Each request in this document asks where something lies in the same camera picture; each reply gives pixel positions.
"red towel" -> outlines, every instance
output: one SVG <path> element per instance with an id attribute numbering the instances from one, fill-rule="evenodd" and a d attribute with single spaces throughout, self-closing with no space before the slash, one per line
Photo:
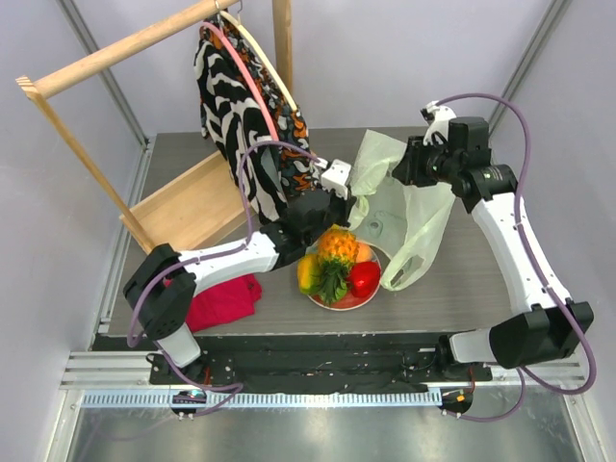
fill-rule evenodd
<path id="1" fill-rule="evenodd" d="M 220 283 L 192 299 L 186 324 L 197 332 L 254 315 L 259 298 L 261 285 L 252 274 Z"/>

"wooden frame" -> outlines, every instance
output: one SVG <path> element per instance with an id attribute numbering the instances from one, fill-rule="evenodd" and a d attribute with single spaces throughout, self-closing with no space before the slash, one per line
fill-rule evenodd
<path id="1" fill-rule="evenodd" d="M 237 1 L 202 0 L 34 83 L 26 76 L 16 79 L 28 98 L 111 198 L 121 212 L 122 222 L 146 252 L 163 243 L 171 243 L 178 250 L 213 245 L 244 222 L 242 201 L 226 162 L 217 152 L 129 209 L 47 99 L 215 14 L 218 8 L 226 9 Z M 290 1 L 272 0 L 273 10 L 282 9 L 290 13 Z M 279 21 L 275 18 L 276 13 L 274 21 L 279 28 Z M 285 24 L 284 27 L 291 27 L 290 17 Z M 289 85 L 291 82 L 288 79 L 292 75 L 289 70 L 292 65 L 290 30 L 282 35 L 276 33 L 278 49 L 287 50 L 288 60 L 280 59 L 278 68 L 287 69 L 283 71 L 283 81 Z"/>

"translucent plastic bag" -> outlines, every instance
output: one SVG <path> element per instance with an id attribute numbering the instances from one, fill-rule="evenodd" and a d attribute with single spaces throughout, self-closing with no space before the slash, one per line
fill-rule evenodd
<path id="1" fill-rule="evenodd" d="M 402 141 L 367 130 L 350 180 L 358 198 L 350 229 L 390 258 L 381 275 L 381 286 L 390 291 L 410 286 L 430 269 L 455 199 L 450 185 L 402 186 L 391 176 L 405 148 Z"/>

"green leaves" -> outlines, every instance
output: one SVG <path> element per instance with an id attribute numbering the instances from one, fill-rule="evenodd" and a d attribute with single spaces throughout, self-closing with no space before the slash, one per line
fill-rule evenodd
<path id="1" fill-rule="evenodd" d="M 324 269 L 321 287 L 319 288 L 319 296 L 323 303 L 331 305 L 347 294 L 348 284 L 346 283 L 346 278 L 347 271 L 344 268 L 332 265 Z"/>

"gray table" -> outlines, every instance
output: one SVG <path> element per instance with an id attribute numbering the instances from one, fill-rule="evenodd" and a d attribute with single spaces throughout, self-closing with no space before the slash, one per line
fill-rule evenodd
<path id="1" fill-rule="evenodd" d="M 421 129 L 376 130 L 405 140 Z M 365 129 L 311 130 L 311 147 L 322 157 L 352 162 L 364 132 Z M 198 134 L 159 136 L 145 194 L 156 191 L 177 176 L 180 169 L 201 160 L 203 142 Z M 226 241 L 243 236 L 245 226 Z M 385 264 L 386 257 L 380 257 Z M 123 281 L 143 258 L 143 252 L 132 242 Z M 390 293 L 381 289 L 369 304 L 359 309 L 332 312 L 315 305 L 297 290 L 295 265 L 256 277 L 263 287 L 256 314 L 208 329 L 203 335 L 452 331 L 490 326 L 510 315 L 507 291 L 494 255 L 459 201 L 454 204 L 430 271 L 403 291 Z M 119 296 L 109 334 L 126 335 L 130 314 L 130 307 Z"/>

